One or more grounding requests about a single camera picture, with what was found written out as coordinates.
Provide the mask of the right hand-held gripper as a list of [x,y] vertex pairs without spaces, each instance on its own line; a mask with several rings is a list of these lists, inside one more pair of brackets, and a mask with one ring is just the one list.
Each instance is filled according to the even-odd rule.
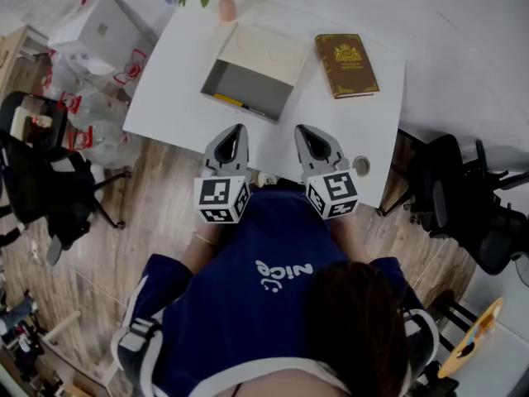
[[294,140],[303,168],[304,194],[317,214],[329,220],[353,213],[359,200],[356,172],[338,140],[307,124],[296,126]]

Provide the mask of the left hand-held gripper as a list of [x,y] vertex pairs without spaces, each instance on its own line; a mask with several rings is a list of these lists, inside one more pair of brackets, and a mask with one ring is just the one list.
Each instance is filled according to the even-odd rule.
[[[250,199],[251,172],[249,138],[243,124],[220,132],[206,147],[204,165],[194,179],[193,205],[198,216],[210,224],[236,224]],[[218,174],[215,170],[233,168],[244,173]]]

